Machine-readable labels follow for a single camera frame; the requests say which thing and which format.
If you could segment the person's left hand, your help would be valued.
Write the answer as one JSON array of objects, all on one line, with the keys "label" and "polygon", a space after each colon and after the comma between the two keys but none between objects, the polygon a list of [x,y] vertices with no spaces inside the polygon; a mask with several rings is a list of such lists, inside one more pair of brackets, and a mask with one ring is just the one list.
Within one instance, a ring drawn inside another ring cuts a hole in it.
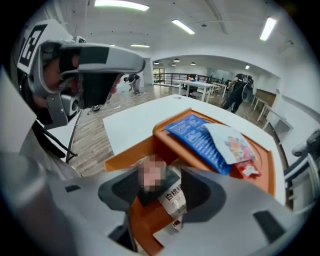
[{"label": "person's left hand", "polygon": [[72,76],[67,80],[61,79],[60,58],[54,58],[43,67],[43,79],[48,89],[58,91],[71,89],[73,93],[79,92],[80,82],[77,76]]}]

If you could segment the orange storage box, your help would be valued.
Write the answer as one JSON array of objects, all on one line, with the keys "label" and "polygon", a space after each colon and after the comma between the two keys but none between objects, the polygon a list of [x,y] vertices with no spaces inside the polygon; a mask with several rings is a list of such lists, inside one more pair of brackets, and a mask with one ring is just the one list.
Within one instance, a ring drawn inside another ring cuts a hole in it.
[{"label": "orange storage box", "polygon": [[252,147],[255,153],[256,160],[253,161],[256,169],[261,173],[261,176],[256,177],[244,177],[240,174],[236,165],[211,163],[206,161],[202,156],[196,153],[187,143],[183,142],[172,132],[167,131],[165,127],[179,123],[188,116],[194,115],[197,118],[204,120],[207,123],[223,125],[222,122],[204,115],[200,112],[194,111],[191,108],[167,118],[156,124],[153,128],[153,142],[154,152],[159,155],[166,163],[171,164],[174,160],[180,158],[188,166],[197,168],[204,171],[216,172],[221,175],[230,176],[236,179],[245,179],[250,183],[261,188],[265,192],[269,193],[273,197],[276,196],[276,178],[275,178],[275,165],[273,153],[267,150],[260,143],[252,140],[248,136],[244,136],[245,140]]}]

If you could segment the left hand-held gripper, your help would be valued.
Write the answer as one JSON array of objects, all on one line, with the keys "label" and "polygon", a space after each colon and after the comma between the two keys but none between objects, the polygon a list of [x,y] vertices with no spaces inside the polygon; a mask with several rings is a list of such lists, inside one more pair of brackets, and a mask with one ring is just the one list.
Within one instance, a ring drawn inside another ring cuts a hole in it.
[{"label": "left hand-held gripper", "polygon": [[66,116],[61,94],[72,93],[79,97],[79,93],[73,93],[70,88],[52,91],[46,86],[43,76],[44,66],[52,59],[60,58],[59,48],[73,43],[86,43],[86,40],[72,36],[54,19],[39,21],[31,29],[19,53],[17,69],[22,72],[19,94],[45,127],[65,126],[77,114]]}]

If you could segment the black office chair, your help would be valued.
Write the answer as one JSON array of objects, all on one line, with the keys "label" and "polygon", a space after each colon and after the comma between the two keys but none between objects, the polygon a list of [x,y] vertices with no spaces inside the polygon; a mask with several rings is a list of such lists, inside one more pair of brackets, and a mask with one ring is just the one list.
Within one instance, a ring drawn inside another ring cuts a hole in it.
[{"label": "black office chair", "polygon": [[[194,78],[194,81],[190,81],[188,80],[188,78],[191,77],[191,78]],[[190,74],[188,76],[187,80],[190,81],[190,82],[197,82],[198,81],[198,75],[197,74]],[[188,85],[187,84],[184,84],[183,87],[182,87],[184,90],[187,90],[188,89]],[[197,86],[189,86],[189,94],[188,94],[188,97],[189,98],[193,98],[193,99],[196,99],[196,96],[194,95],[194,92],[196,92],[198,90],[198,87]]]}]

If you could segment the small red packet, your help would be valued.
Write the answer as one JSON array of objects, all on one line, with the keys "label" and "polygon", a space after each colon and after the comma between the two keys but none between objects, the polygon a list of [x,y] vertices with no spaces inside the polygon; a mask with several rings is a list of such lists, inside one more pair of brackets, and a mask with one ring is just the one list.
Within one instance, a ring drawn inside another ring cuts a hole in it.
[{"label": "small red packet", "polygon": [[244,179],[260,177],[262,175],[252,160],[239,162],[234,166]]}]

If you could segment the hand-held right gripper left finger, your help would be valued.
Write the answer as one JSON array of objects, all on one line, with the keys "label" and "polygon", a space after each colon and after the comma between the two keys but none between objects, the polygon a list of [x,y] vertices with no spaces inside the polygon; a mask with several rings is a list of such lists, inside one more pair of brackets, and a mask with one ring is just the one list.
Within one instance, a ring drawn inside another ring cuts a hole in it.
[{"label": "hand-held right gripper left finger", "polygon": [[47,180],[55,205],[66,216],[76,256],[138,256],[129,216],[139,190],[137,169]]}]

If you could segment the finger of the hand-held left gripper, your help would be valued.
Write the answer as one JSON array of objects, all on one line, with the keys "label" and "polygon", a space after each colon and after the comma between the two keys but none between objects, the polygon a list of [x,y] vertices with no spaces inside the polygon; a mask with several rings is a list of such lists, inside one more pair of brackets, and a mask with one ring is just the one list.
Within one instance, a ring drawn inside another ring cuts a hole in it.
[{"label": "finger of the hand-held left gripper", "polygon": [[137,74],[146,61],[136,52],[101,43],[71,43],[59,48],[60,77],[76,78],[80,107],[106,103],[125,74]]}]

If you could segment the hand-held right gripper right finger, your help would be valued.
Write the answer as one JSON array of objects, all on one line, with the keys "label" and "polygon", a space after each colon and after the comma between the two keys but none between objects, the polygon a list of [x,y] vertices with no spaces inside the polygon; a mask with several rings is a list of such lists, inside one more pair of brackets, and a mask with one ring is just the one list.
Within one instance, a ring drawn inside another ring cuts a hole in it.
[{"label": "hand-held right gripper right finger", "polygon": [[187,212],[180,230],[154,234],[159,256],[274,256],[300,228],[295,213],[248,181],[185,167],[181,187]]}]

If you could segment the orange drawer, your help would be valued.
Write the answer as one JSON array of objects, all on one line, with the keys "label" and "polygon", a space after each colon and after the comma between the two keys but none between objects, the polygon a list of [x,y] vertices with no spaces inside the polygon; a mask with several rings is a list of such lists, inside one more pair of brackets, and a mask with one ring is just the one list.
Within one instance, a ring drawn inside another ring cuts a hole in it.
[{"label": "orange drawer", "polygon": [[[114,155],[104,162],[106,172],[125,169],[141,158],[155,153],[167,164],[178,159],[178,155],[155,136],[150,136],[129,149]],[[158,202],[143,206],[136,197],[130,207],[129,222],[133,237],[149,256],[156,256],[164,247],[153,234],[173,222],[173,218]]]}]

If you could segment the white curved desk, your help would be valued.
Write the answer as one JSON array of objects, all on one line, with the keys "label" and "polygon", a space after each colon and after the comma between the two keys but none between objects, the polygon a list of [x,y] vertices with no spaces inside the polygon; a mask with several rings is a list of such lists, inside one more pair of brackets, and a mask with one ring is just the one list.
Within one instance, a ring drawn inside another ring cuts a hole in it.
[{"label": "white curved desk", "polygon": [[[82,111],[80,110],[67,125],[48,130],[48,132],[52,134],[57,140],[59,140],[60,143],[64,145],[68,150],[71,150],[76,125],[78,124],[81,112]],[[51,137],[48,138],[59,150],[61,150],[65,154],[65,156],[61,158],[62,161],[67,162],[71,157],[73,157],[71,153],[61,147]]]}]

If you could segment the wooden cabinet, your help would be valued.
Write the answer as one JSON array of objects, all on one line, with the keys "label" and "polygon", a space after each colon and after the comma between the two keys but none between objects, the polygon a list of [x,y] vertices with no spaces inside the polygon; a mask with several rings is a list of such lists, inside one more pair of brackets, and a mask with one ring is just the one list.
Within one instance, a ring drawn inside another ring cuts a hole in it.
[{"label": "wooden cabinet", "polygon": [[264,101],[274,101],[277,95],[269,91],[257,89],[255,92],[255,96]]}]

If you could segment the white labelled snack packet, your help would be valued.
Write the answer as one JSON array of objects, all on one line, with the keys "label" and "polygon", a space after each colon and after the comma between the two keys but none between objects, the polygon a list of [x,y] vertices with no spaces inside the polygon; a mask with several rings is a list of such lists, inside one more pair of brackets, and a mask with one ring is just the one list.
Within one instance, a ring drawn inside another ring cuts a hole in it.
[{"label": "white labelled snack packet", "polygon": [[186,163],[177,158],[167,164],[156,154],[139,159],[134,166],[138,170],[138,198],[143,206],[159,202],[173,218],[172,226],[180,231],[182,216],[187,212],[186,198],[182,191],[181,170]]}]

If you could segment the black railing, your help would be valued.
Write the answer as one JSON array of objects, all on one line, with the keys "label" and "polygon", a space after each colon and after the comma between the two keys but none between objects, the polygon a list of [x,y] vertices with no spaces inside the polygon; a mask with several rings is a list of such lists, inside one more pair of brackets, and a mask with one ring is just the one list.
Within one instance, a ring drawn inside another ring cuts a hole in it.
[{"label": "black railing", "polygon": [[[156,73],[153,75],[153,82],[155,84],[167,84],[167,85],[178,85],[179,81],[188,80],[192,74],[187,73]],[[215,78],[213,76],[205,76],[205,75],[195,75],[199,82],[213,84],[213,83],[221,83],[222,80]]]}]

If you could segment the blue packet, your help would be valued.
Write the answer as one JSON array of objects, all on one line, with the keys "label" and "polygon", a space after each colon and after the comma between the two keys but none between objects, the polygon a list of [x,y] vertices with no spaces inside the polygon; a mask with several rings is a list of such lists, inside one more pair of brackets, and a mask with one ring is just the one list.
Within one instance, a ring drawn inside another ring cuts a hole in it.
[{"label": "blue packet", "polygon": [[179,121],[170,123],[164,129],[191,149],[206,164],[221,175],[227,176],[232,168],[227,164],[205,127],[209,122],[190,114]]}]

